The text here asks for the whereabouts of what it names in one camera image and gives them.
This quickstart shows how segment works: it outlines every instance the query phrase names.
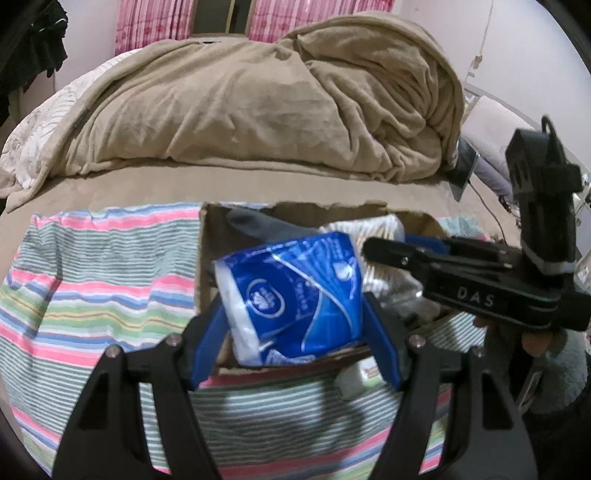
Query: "cable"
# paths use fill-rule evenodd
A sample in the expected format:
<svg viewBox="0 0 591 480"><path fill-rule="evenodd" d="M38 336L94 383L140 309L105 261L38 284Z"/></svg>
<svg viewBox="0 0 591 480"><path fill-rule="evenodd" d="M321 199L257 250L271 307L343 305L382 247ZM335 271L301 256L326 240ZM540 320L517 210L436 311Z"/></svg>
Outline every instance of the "cable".
<svg viewBox="0 0 591 480"><path fill-rule="evenodd" d="M486 21L486 28L484 29L484 35L482 36L482 43L480 44L480 50L478 51L478 55L474 57L468 71L466 72L466 78L464 79L464 83L468 82L468 77L472 70L478 69L480 63L482 62L482 54L484 52L484 44L486 43L486 36L488 35L488 29L491 26L491 18L492 18L492 10L495 7L495 0L491 0L491 9L488 12L488 20Z"/></svg>
<svg viewBox="0 0 591 480"><path fill-rule="evenodd" d="M494 213L492 213L492 210L488 207L488 205L484 201L484 198L482 198L482 195L480 195L480 193L478 192L478 190L476 190L476 188L474 187L474 185L472 185L472 182L470 180L468 180L468 185L470 187L472 187L472 190L474 190L474 193L476 193L478 195L478 198L480 198L480 201L482 202L482 204L484 205L484 207L486 208L486 210L488 210L488 213L490 213L493 216L493 218L496 220L496 224L501 229L501 234L503 236L503 241L505 242L505 245L506 245L506 243L507 243L507 237L505 236L505 231L503 230L503 227L501 225L501 222L496 217L496 215Z"/></svg>

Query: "striped blanket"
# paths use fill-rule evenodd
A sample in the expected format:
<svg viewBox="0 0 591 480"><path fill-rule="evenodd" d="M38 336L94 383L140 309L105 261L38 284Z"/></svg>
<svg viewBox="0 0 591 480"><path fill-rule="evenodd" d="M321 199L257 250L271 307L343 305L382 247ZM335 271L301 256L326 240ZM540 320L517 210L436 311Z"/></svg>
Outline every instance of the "striped blanket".
<svg viewBox="0 0 591 480"><path fill-rule="evenodd" d="M51 472L60 436L104 349L153 345L194 314L198 204L33 216L0 287L0 369L25 446ZM454 233L479 236L466 219ZM482 341L461 314L433 341ZM382 388L339 399L335 373L211 378L192 402L222 476L231 480L367 478L400 400ZM154 466L167 471L149 386L142 412ZM442 390L423 469L437 465L449 391Z"/></svg>

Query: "beige blanket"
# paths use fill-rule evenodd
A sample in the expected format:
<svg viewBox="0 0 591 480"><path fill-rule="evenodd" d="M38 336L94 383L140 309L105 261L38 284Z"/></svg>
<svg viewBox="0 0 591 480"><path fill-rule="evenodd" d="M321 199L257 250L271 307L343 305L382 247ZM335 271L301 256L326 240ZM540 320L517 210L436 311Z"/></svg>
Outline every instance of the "beige blanket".
<svg viewBox="0 0 591 480"><path fill-rule="evenodd" d="M461 84L439 45L391 14L336 17L275 44L162 41L100 77L40 152L47 177L138 158L406 181L453 164Z"/></svg>

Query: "blue tissue package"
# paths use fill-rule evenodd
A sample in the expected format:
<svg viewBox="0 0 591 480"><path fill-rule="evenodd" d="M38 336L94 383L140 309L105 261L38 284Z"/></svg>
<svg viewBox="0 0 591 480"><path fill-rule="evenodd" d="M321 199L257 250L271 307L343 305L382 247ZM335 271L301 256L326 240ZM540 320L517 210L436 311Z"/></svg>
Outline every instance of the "blue tissue package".
<svg viewBox="0 0 591 480"><path fill-rule="evenodd" d="M215 273L242 365L308 363L362 338L362 274L345 233L236 252Z"/></svg>

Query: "plastic bag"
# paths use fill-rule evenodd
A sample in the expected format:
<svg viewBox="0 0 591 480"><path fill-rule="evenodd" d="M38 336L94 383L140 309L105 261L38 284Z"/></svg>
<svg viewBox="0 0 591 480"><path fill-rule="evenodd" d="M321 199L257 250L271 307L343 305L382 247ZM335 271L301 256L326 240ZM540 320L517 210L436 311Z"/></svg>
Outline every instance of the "plastic bag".
<svg viewBox="0 0 591 480"><path fill-rule="evenodd" d="M241 365L308 363L362 339L362 274L345 233L236 252L215 275Z"/></svg>
<svg viewBox="0 0 591 480"><path fill-rule="evenodd" d="M394 215L344 220L320 227L321 232L344 232L357 252L371 236L404 242L404 225ZM400 315L407 325L427 325L440 314L440 305L423 297L423 285L406 270L367 263L361 255L363 291L372 292L386 311Z"/></svg>

